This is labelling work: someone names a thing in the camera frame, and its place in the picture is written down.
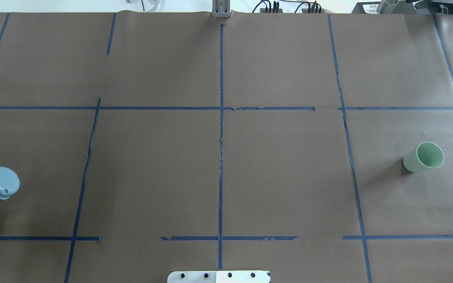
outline metal cylinder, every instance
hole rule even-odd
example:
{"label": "metal cylinder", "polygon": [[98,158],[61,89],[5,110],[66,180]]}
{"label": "metal cylinder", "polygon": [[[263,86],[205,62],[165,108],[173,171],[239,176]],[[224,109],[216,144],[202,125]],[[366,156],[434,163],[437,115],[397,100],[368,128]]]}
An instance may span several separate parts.
{"label": "metal cylinder", "polygon": [[394,11],[398,2],[399,0],[381,0],[377,7],[377,11],[381,14],[390,14]]}

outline metal post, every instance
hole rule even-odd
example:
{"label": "metal post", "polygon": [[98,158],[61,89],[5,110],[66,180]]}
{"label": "metal post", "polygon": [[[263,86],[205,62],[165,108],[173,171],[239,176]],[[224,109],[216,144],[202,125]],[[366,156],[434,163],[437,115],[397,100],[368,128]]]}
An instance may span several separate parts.
{"label": "metal post", "polygon": [[379,6],[377,7],[377,11],[381,14],[390,14],[396,8],[398,4],[398,0],[381,0]]}
{"label": "metal post", "polygon": [[213,18],[230,18],[230,0],[212,0]]}

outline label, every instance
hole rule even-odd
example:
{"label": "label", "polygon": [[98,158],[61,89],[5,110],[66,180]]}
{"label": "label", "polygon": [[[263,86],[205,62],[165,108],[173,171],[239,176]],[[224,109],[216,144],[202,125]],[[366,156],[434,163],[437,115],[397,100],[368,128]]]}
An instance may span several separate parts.
{"label": "label", "polygon": [[363,10],[367,14],[380,14],[377,11],[377,8],[379,7],[379,4],[364,4],[363,5]]}

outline grid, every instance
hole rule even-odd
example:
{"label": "grid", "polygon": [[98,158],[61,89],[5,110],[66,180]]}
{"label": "grid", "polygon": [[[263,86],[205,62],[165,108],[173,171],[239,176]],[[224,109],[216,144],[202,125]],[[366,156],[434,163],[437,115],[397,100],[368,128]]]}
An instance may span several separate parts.
{"label": "grid", "polygon": [[[2,30],[0,32],[0,41],[2,36],[4,35],[4,31],[10,17],[10,13],[7,14],[5,23],[3,24]],[[116,21],[116,13],[113,14],[113,20],[111,25],[111,32],[108,40],[108,47],[106,55],[110,55],[111,51],[111,44],[113,39],[113,33],[115,31],[115,21]],[[433,15],[433,22],[435,24],[435,29],[438,34],[438,41],[440,48],[444,53],[444,59],[446,65],[448,67],[449,73],[451,75],[451,80],[453,82],[453,71],[451,69],[451,65],[448,61],[448,57],[446,55],[446,50],[442,43],[442,38],[440,35],[438,23],[436,20],[435,15]],[[369,283],[372,282],[372,275],[370,272],[370,260],[368,257],[368,249],[367,249],[367,242],[374,241],[374,240],[419,240],[419,239],[444,239],[444,240],[453,240],[453,235],[382,235],[382,236],[375,236],[375,235],[367,235],[365,232],[364,224],[363,224],[363,213],[361,211],[361,203],[360,203],[360,195],[358,190],[358,184],[356,181],[356,170],[354,165],[354,156],[351,147],[351,141],[349,136],[349,129],[347,126],[347,111],[378,111],[378,110],[398,110],[398,111],[410,111],[410,110],[424,110],[424,111],[453,111],[453,107],[346,107],[342,88],[340,84],[339,78],[339,64],[337,59],[337,53],[335,49],[335,41],[333,37],[333,27],[332,27],[332,19],[331,16],[328,15],[328,25],[329,25],[329,33],[330,33],[330,41],[332,46],[333,52],[333,59],[334,59],[334,67],[336,72],[336,82],[338,87],[338,92],[340,93],[340,104],[341,107],[338,111],[341,111],[342,118],[343,118],[343,125],[344,125],[344,132],[345,138],[347,142],[347,149],[349,155],[350,166],[352,170],[352,175],[354,179],[354,190],[356,195],[356,208],[358,213],[358,220],[359,220],[359,227],[360,233],[359,236],[343,236],[343,240],[346,241],[359,241],[363,245],[363,256],[365,258],[365,270],[367,275],[367,280]],[[83,173],[83,181],[81,185],[81,192],[79,196],[79,202],[77,206],[77,213],[74,222],[74,229],[71,237],[27,237],[27,236],[3,236],[0,237],[0,240],[29,240],[29,241],[70,241],[70,254],[68,258],[68,265],[66,269],[66,274],[64,277],[64,281],[68,282],[70,268],[72,265],[73,255],[74,255],[74,246],[76,241],[98,241],[101,242],[100,237],[78,237],[77,236],[77,229],[79,225],[79,219],[81,215],[81,205],[83,203],[83,196],[85,192],[85,185],[86,185],[86,177],[88,172],[88,166],[90,163],[90,154],[92,152],[94,134],[97,126],[97,119],[99,116],[99,112],[101,110],[213,110],[219,111],[220,115],[220,133],[219,133],[219,209],[218,209],[218,235],[217,236],[172,236],[171,238],[162,237],[162,241],[217,241],[218,243],[218,270],[223,268],[223,241],[259,241],[259,240],[276,240],[276,241],[291,241],[295,240],[298,236],[223,236],[223,112],[224,110],[304,110],[304,111],[317,111],[316,107],[228,107],[225,106],[223,103],[223,30],[225,25],[220,25],[219,27],[219,34],[220,34],[220,42],[219,42],[219,59],[221,62],[220,65],[220,76],[219,76],[219,96],[220,96],[220,106],[219,107],[116,107],[116,106],[101,106],[101,99],[97,102],[97,106],[95,107],[88,107],[88,106],[63,106],[63,107],[55,107],[55,106],[0,106],[0,110],[92,110],[95,111],[95,118],[92,126],[92,133],[90,136],[90,143],[88,147],[88,155],[85,164],[85,170]]]}

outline paper cup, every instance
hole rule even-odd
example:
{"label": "paper cup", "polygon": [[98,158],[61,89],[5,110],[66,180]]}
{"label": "paper cup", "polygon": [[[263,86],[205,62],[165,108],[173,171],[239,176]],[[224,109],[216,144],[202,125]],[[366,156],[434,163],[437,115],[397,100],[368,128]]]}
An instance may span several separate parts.
{"label": "paper cup", "polygon": [[444,160],[442,149],[434,143],[425,141],[403,158],[403,165],[408,171],[419,172],[436,169],[444,163]]}

